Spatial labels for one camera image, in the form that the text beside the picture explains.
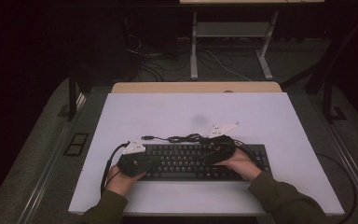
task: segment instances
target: sleeve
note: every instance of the sleeve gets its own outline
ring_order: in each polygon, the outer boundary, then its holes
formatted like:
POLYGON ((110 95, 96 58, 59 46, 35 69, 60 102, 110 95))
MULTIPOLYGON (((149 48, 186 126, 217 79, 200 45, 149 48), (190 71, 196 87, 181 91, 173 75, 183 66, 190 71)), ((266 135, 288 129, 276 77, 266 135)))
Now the sleeve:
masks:
POLYGON ((332 223, 311 197, 298 192, 292 185, 276 181, 265 172, 252 182, 249 191, 264 210, 273 215, 277 224, 332 223))
POLYGON ((117 224, 121 223, 121 217, 128 201, 123 196, 106 190, 97 205, 87 210, 80 217, 79 224, 117 224))

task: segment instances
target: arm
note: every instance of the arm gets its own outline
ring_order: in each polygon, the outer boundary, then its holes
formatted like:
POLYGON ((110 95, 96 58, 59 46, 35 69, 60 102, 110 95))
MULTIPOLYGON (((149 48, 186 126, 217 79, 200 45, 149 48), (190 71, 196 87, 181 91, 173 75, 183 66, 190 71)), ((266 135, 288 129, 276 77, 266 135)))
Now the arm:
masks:
POLYGON ((142 175, 128 177, 113 166, 107 177, 108 181, 103 195, 98 203, 80 217, 78 223, 116 224, 121 223, 121 216, 128 201, 125 196, 135 181, 142 175))
POLYGON ((225 165, 251 181, 249 191, 260 201, 264 210, 273 215, 276 223, 331 223, 312 198, 298 192, 294 186, 278 182, 262 172, 239 149, 230 159, 217 165, 225 165))

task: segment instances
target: floor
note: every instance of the floor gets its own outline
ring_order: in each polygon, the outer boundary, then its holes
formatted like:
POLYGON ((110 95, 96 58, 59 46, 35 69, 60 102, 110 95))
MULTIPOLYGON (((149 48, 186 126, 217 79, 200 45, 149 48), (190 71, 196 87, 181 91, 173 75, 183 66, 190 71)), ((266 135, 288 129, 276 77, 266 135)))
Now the floor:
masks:
MULTIPOLYGON (((188 39, 179 39, 175 57, 166 57, 148 49, 132 81, 192 81, 189 74, 188 39)), ((198 81, 264 81, 255 57, 261 46, 258 39, 200 39, 198 43, 198 81)), ((324 55, 328 40, 273 41, 267 53, 273 81, 283 82, 312 66, 324 55)), ((286 88, 304 130, 329 178, 346 214, 346 223, 358 223, 358 190, 353 194, 351 182, 340 166, 340 151, 348 151, 358 172, 358 113, 344 94, 333 91, 333 106, 338 106, 346 119, 334 124, 321 114, 321 92, 304 92, 307 77, 286 88)), ((73 223, 78 216, 67 212, 79 172, 87 156, 92 135, 111 87, 94 87, 78 99, 78 112, 67 121, 68 83, 65 80, 51 95, 33 131, 0 188, 0 223, 73 223), (74 133, 88 133, 79 157, 62 155, 74 133)), ((339 222, 342 217, 331 217, 339 222)), ((270 216, 258 217, 258 223, 274 223, 270 216)))

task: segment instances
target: white tag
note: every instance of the white tag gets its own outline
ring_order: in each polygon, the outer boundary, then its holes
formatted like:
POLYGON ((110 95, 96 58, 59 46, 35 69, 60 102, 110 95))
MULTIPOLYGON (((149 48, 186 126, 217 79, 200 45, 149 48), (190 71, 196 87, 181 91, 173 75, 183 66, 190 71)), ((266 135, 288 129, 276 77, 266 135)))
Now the white tag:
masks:
POLYGON ((134 139, 130 141, 130 143, 126 146, 126 148, 123 151, 123 155, 129 155, 129 154, 144 152, 144 151, 146 151, 146 149, 144 145, 140 143, 140 140, 134 139))
POLYGON ((222 135, 228 133, 229 131, 237 128, 238 126, 240 126, 239 122, 237 122, 235 124, 214 125, 211 130, 211 133, 209 134, 209 138, 215 138, 215 137, 222 136, 222 135))

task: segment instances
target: black keyboard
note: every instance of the black keyboard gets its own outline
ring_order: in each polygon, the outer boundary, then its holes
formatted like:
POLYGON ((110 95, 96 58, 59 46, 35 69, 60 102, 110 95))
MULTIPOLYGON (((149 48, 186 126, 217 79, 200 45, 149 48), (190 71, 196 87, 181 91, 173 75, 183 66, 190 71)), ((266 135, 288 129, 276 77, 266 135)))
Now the black keyboard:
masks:
MULTIPOLYGON (((140 180, 215 181, 241 180, 240 175, 225 166, 205 165, 201 156, 214 151, 212 145, 144 145, 152 157, 152 168, 140 180)), ((264 145, 247 145, 262 170, 271 174, 264 145)))

